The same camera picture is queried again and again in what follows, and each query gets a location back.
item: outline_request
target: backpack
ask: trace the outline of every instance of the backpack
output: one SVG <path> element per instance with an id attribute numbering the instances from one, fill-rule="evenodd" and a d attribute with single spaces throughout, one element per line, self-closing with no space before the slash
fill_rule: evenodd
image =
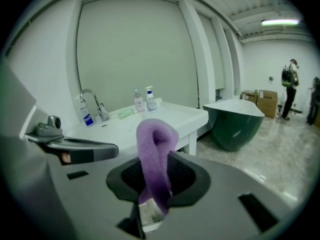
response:
<path id="1" fill-rule="evenodd" d="M 284 68 L 282 70 L 282 74 L 281 74 L 281 84 L 284 87 L 291 87 L 294 84 L 294 76 L 292 74 L 292 71 L 290 70 L 290 65 L 289 67 L 286 65 L 284 65 Z"/>

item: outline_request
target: tiled floor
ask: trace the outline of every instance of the tiled floor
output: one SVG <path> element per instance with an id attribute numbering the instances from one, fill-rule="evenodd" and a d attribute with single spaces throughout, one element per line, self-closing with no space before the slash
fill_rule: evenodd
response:
<path id="1" fill-rule="evenodd" d="M 256 136 L 238 152 L 221 150 L 208 135 L 197 143 L 197 156 L 243 170 L 294 208 L 320 168 L 320 129 L 300 115 L 290 117 L 265 117 Z"/>

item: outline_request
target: ceiling light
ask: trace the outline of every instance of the ceiling light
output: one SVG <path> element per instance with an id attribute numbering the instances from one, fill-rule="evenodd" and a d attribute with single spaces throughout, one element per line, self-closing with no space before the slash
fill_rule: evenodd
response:
<path id="1" fill-rule="evenodd" d="M 271 25 L 297 25 L 299 20 L 297 19 L 271 19 L 264 20 L 261 22 L 263 26 L 271 26 Z"/>

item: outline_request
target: cardboard box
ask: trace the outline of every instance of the cardboard box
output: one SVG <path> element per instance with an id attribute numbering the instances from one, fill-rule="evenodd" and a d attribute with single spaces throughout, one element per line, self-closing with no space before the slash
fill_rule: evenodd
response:
<path id="1" fill-rule="evenodd" d="M 241 99 L 257 103 L 258 91 L 257 90 L 244 90 L 241 94 Z"/>
<path id="2" fill-rule="evenodd" d="M 274 118 L 278 103 L 278 94 L 275 91 L 260 90 L 256 100 L 256 106 L 267 117 Z"/>

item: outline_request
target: bathtub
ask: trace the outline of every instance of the bathtub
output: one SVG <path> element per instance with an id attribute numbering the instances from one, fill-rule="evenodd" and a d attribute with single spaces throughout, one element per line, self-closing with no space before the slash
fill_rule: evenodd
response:
<path id="1" fill-rule="evenodd" d="M 243 99 L 227 99 L 203 108 L 209 114 L 206 128 L 211 138 L 230 152 L 241 150 L 253 139 L 265 116 L 253 102 Z"/>

